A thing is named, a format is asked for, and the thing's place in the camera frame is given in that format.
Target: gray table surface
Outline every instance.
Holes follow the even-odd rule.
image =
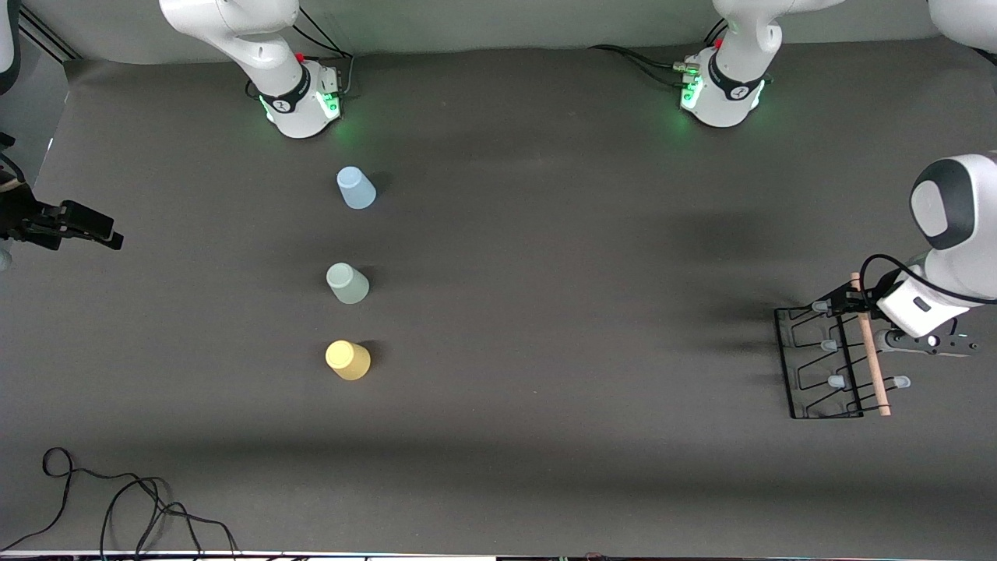
[[[713,130],[609,53],[363,57],[344,119],[292,141],[234,65],[74,67],[37,192],[125,248],[18,246],[0,275],[3,541],[54,513],[63,445],[246,549],[992,559],[992,352],[888,357],[914,380],[893,418],[793,421],[770,325],[926,249],[907,195],[997,148],[991,67],[935,39],[772,72]],[[372,281],[356,306],[338,261]],[[962,325],[992,346],[995,317]],[[373,350],[361,381],[325,365],[337,338]],[[22,547],[96,547],[116,488],[81,479]],[[147,505],[122,507],[128,548]]]

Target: cable connector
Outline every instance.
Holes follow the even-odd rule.
[[[694,62],[673,62],[672,70],[690,76],[699,76],[699,65]]]

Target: wooden dowel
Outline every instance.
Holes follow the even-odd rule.
[[[861,290],[858,284],[858,273],[851,274],[851,287]],[[889,399],[886,397],[886,386],[882,382],[882,370],[879,369],[879,355],[876,354],[875,341],[872,339],[872,324],[869,314],[858,313],[858,327],[862,330],[862,342],[865,344],[865,357],[869,363],[869,374],[872,376],[872,389],[875,391],[875,402],[879,405],[879,415],[889,417]]]

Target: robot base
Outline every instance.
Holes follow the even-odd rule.
[[[305,61],[302,66],[311,75],[311,89],[292,113],[271,111],[260,99],[266,118],[285,137],[292,139],[306,139],[321,133],[329,123],[339,118],[341,111],[336,69],[313,61]]]
[[[701,69],[705,69],[710,58],[716,52],[715,47],[708,47],[695,55],[686,57],[685,62],[698,64]],[[679,107],[692,113],[696,119],[711,127],[733,127],[744,121],[745,117],[748,117],[748,113],[758,107],[758,99],[764,87],[765,82],[763,81],[758,89],[746,96],[745,99],[731,101],[727,99],[724,90],[713,82],[709,72],[701,72],[682,91]]]

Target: yellow cup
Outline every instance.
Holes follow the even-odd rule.
[[[344,380],[360,379],[371,367],[371,353],[348,340],[338,340],[325,349],[325,361]]]

